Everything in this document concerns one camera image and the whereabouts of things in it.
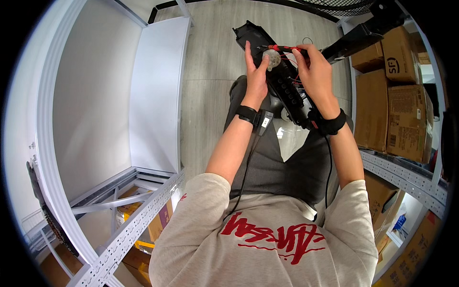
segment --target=wrist strap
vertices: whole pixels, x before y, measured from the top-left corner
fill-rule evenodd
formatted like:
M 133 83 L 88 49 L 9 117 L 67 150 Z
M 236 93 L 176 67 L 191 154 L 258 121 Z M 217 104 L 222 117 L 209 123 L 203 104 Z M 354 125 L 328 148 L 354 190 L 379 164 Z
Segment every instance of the wrist strap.
M 255 124 L 257 118 L 257 111 L 247 106 L 239 106 L 236 109 L 236 115 L 239 115 L 240 119 L 243 119 L 251 124 Z
M 346 123 L 346 114 L 340 109 L 340 114 L 336 118 L 324 119 L 317 109 L 313 109 L 309 111 L 308 119 L 321 135 L 336 135 Z

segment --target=sticker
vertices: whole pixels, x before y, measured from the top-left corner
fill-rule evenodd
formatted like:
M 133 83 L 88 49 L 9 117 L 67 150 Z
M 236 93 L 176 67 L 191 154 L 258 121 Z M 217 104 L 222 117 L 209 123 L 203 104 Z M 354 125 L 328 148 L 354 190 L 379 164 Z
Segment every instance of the sticker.
M 266 127 L 268 126 L 268 124 L 269 124 L 269 118 L 264 118 L 264 120 L 263 120 L 261 126 L 264 127 L 264 128 L 266 128 Z

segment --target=gray t-shirt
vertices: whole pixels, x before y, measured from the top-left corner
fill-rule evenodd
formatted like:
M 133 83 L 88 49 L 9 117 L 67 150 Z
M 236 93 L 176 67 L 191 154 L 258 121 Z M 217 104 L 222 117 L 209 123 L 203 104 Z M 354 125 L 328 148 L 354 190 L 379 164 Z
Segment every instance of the gray t-shirt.
M 151 255 L 153 287 L 371 285 L 378 252 L 364 180 L 337 194 L 323 228 L 305 202 L 272 194 L 243 195 L 223 221 L 237 198 L 216 174 L 184 193 Z

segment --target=black metal mesh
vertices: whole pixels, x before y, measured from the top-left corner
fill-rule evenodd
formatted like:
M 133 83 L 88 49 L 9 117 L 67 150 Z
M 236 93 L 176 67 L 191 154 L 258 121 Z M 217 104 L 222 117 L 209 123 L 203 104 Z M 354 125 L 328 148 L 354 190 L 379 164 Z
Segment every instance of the black metal mesh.
M 370 12 L 375 0 L 296 0 L 333 16 L 355 16 Z

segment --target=hand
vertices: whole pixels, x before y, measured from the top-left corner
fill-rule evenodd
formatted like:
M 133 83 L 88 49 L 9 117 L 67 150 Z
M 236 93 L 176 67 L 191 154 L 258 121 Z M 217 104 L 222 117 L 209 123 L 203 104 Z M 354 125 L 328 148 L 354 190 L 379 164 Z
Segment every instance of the hand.
M 250 53 L 250 42 L 246 41 L 247 90 L 241 105 L 251 107 L 256 111 L 260 109 L 261 103 L 268 94 L 266 85 L 268 64 L 269 56 L 265 55 L 258 69 L 255 67 Z
M 309 59 L 304 59 L 298 50 L 292 50 L 304 89 L 324 119 L 338 117 L 340 106 L 331 89 L 331 65 L 313 44 L 298 45 L 298 48 L 307 50 L 309 55 Z

